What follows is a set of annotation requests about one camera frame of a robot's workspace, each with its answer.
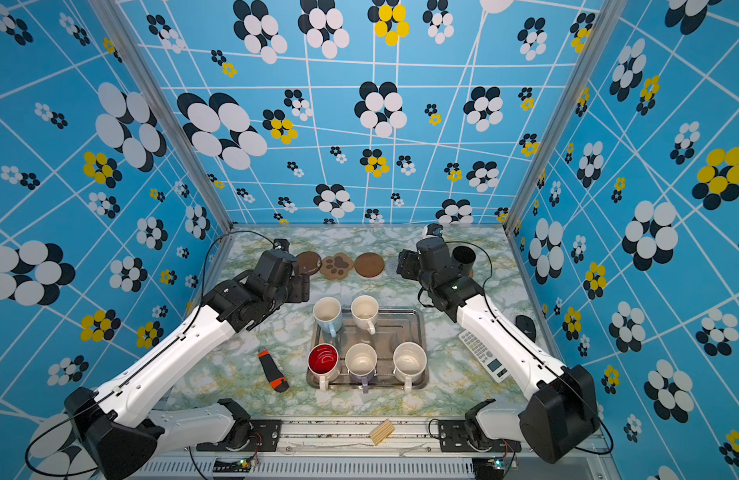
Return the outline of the black mug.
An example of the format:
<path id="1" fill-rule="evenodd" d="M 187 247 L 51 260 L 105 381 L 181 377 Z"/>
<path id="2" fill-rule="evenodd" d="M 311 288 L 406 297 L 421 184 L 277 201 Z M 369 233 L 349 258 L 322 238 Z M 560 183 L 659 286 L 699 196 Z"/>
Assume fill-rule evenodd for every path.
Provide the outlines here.
<path id="1" fill-rule="evenodd" d="M 453 248 L 451 256 L 453 256 L 453 261 L 459 267 L 461 275 L 467 277 L 473 276 L 473 264 L 475 264 L 475 260 L 477 259 L 477 254 L 475 254 L 473 248 L 467 245 L 458 245 Z"/>

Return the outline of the cork paw print coaster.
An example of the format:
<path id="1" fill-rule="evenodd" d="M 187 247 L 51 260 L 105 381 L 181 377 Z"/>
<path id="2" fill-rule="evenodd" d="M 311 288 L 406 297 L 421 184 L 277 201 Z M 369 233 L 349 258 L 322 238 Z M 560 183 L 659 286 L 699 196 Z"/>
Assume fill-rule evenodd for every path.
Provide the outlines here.
<path id="1" fill-rule="evenodd" d="M 347 254 L 341 252 L 325 257 L 320 272 L 327 280 L 343 280 L 349 276 L 354 264 L 355 262 Z"/>

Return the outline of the light blue mug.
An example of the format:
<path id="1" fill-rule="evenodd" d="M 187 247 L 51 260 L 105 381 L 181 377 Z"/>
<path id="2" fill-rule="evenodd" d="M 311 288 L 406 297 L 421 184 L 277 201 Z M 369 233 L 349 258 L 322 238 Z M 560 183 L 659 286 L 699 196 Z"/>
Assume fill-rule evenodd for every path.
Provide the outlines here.
<path id="1" fill-rule="evenodd" d="M 341 301 L 335 297 L 325 297 L 316 302 L 313 309 L 319 328 L 337 339 L 344 326 L 344 314 Z"/>

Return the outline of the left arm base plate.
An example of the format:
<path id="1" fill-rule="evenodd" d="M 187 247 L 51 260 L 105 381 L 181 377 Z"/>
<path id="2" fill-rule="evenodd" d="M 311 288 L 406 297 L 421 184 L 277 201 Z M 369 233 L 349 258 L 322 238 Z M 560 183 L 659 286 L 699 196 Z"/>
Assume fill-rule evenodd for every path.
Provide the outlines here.
<path id="1" fill-rule="evenodd" d="M 276 452 L 281 439 L 283 422 L 271 419 L 253 419 L 247 427 L 234 433 L 233 442 L 201 443 L 199 452 Z"/>

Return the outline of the white mug back row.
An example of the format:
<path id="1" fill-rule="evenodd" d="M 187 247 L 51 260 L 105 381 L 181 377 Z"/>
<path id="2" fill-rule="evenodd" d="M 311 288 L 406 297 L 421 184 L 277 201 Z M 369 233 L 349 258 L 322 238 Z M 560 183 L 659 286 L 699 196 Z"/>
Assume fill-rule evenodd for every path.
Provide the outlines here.
<path id="1" fill-rule="evenodd" d="M 355 326 L 369 332 L 371 335 L 377 333 L 377 316 L 379 315 L 379 302 L 371 295 L 357 297 L 351 305 L 351 314 Z"/>

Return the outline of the brown wooden round coaster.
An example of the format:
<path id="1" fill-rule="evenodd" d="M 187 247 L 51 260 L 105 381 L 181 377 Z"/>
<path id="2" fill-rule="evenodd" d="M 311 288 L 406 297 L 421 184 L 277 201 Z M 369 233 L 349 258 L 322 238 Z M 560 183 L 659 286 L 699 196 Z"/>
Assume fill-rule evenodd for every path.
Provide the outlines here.
<path id="1" fill-rule="evenodd" d="M 355 270 L 363 278 L 374 278 L 385 270 L 385 260 L 377 253 L 367 252 L 355 260 Z"/>

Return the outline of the dark brown round coaster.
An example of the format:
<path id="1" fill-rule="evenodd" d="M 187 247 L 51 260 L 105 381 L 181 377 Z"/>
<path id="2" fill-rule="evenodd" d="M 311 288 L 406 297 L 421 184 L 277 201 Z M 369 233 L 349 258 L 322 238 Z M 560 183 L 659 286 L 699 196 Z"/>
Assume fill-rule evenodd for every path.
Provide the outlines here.
<path id="1" fill-rule="evenodd" d="M 323 259 L 315 251 L 306 251 L 296 256 L 298 272 L 301 275 L 313 276 L 323 265 Z"/>

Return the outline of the red interior mug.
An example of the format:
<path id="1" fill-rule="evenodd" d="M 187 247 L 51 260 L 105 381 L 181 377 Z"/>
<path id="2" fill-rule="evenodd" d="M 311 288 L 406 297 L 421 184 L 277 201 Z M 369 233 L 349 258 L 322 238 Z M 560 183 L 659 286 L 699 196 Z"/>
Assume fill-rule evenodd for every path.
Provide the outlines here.
<path id="1" fill-rule="evenodd" d="M 322 391 L 327 391 L 330 383 L 341 374 L 339 350 L 329 343 L 316 345 L 310 351 L 308 367 L 309 372 L 317 377 L 319 388 Z"/>

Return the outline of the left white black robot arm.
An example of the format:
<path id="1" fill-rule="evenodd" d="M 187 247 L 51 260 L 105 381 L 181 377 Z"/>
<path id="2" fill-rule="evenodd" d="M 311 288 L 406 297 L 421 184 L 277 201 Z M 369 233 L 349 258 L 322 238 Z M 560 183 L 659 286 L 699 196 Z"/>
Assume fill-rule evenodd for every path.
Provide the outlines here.
<path id="1" fill-rule="evenodd" d="M 252 330 L 285 303 L 310 298 L 310 278 L 285 249 L 265 251 L 252 270 L 219 283 L 175 331 L 124 372 L 65 401 L 73 432 L 107 479 L 126 479 L 152 457 L 200 444 L 239 450 L 251 417 L 222 399 L 202 409 L 157 414 L 155 405 L 208 353 Z"/>

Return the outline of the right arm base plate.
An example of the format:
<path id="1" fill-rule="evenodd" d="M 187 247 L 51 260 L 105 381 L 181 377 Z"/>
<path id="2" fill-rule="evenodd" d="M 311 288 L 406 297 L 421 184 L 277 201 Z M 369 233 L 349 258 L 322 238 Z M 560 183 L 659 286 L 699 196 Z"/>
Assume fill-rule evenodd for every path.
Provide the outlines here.
<path id="1" fill-rule="evenodd" d="M 513 440 L 485 440 L 475 445 L 465 429 L 465 420 L 437 420 L 435 422 L 435 438 L 439 440 L 439 449 L 443 453 L 495 453 L 499 455 L 519 453 L 523 450 L 521 443 Z"/>

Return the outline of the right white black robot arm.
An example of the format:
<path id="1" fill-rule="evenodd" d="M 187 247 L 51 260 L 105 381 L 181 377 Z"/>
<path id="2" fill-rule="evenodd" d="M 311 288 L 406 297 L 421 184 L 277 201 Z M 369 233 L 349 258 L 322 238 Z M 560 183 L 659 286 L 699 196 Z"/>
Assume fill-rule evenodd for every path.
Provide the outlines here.
<path id="1" fill-rule="evenodd" d="M 397 274 L 417 281 L 433 308 L 483 343 L 527 399 L 519 413 L 505 412 L 491 399 L 471 408 L 465 432 L 473 448 L 487 451 L 499 441 L 525 442 L 554 464 L 603 428 L 589 371 L 567 367 L 507 319 L 485 287 L 457 264 L 443 238 L 429 235 L 415 249 L 399 252 Z"/>

